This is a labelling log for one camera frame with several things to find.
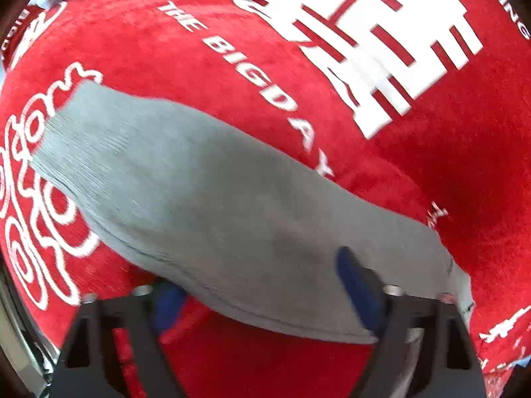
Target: white swirl pattern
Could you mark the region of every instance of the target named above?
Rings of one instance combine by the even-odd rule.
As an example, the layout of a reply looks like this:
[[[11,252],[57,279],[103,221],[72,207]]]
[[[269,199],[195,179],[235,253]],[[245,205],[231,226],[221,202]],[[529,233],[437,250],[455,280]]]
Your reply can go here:
[[[54,92],[57,89],[70,91],[73,87],[72,72],[76,70],[82,78],[92,78],[97,84],[103,81],[103,75],[96,70],[84,70],[79,62],[70,64],[65,70],[64,80],[55,81],[47,90],[46,94],[35,94],[24,106],[18,120],[16,115],[10,115],[7,120],[4,131],[4,146],[0,146],[0,155],[2,156],[3,165],[0,166],[0,219],[5,219],[5,241],[9,259],[13,270],[17,275],[23,289],[33,303],[41,310],[48,308],[48,288],[50,288],[64,302],[70,305],[80,303],[79,289],[76,287],[70,275],[65,269],[65,254],[74,257],[87,257],[91,255],[99,244],[98,237],[92,232],[88,232],[84,241],[76,247],[71,246],[60,235],[55,223],[67,226],[75,220],[77,207],[74,203],[66,198],[66,210],[59,213],[52,201],[53,186],[45,182],[41,191],[41,176],[35,171],[33,186],[28,187],[27,172],[28,163],[31,161],[31,155],[28,145],[39,142],[44,132],[44,120],[55,114]],[[14,131],[12,144],[9,137],[11,130]],[[15,186],[15,179],[11,167],[12,162],[21,163]],[[29,225],[26,221],[17,196],[22,196],[32,200],[31,212],[29,216]],[[14,214],[8,215],[9,204],[13,205]],[[37,220],[41,218],[46,225],[51,236],[43,235],[37,227]],[[19,236],[18,239],[12,240],[12,230],[15,229]],[[55,258],[55,268],[60,278],[68,288],[64,292],[57,282],[52,278],[49,268],[42,258],[36,241],[42,249],[52,249]],[[30,291],[29,285],[37,281],[40,289],[39,295],[34,295]]]

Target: black metal bracket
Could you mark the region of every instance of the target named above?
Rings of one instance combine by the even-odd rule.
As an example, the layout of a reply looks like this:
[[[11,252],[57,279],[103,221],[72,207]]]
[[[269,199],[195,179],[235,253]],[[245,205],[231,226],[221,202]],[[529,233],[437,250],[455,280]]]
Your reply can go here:
[[[137,288],[123,298],[85,297],[63,344],[50,398],[129,397],[116,354],[115,328],[127,330],[149,398],[186,398],[150,325],[151,307],[150,286]]]
[[[360,265],[347,247],[337,253],[337,271],[360,320],[380,339],[350,398],[392,395],[412,328],[422,328],[424,334],[407,397],[485,398],[479,362],[451,296],[436,300],[405,295]],[[50,398],[129,397],[114,328],[127,329],[149,398],[187,397],[158,346],[151,325],[152,295],[144,286],[124,298],[84,297],[59,356]]]

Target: metal bolt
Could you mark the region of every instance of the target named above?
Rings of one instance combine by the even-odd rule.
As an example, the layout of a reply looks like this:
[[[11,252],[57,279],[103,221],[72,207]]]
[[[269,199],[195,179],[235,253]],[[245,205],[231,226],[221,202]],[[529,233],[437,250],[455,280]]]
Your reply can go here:
[[[440,302],[443,302],[443,303],[452,303],[452,304],[456,303],[456,297],[452,294],[447,294],[443,292],[439,294],[437,297],[440,300]]]
[[[394,286],[393,284],[386,284],[384,287],[383,287],[383,291],[387,294],[387,295],[392,295],[392,296],[403,296],[405,295],[406,293],[404,292],[403,288],[400,287],[400,286]]]
[[[138,286],[137,288],[133,289],[133,296],[144,296],[149,295],[153,291],[153,287],[149,284],[145,284],[145,286]]]
[[[98,300],[97,294],[86,294],[81,298],[81,303],[93,303]]]

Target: gray cloth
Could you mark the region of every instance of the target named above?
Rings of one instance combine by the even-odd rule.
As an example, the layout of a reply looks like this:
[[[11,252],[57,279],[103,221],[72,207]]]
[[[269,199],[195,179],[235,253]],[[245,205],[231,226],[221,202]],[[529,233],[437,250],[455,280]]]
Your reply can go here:
[[[244,323],[372,343],[338,276],[349,246],[410,295],[457,295],[468,275],[434,231],[366,202],[196,109],[83,82],[31,166],[102,241]]]

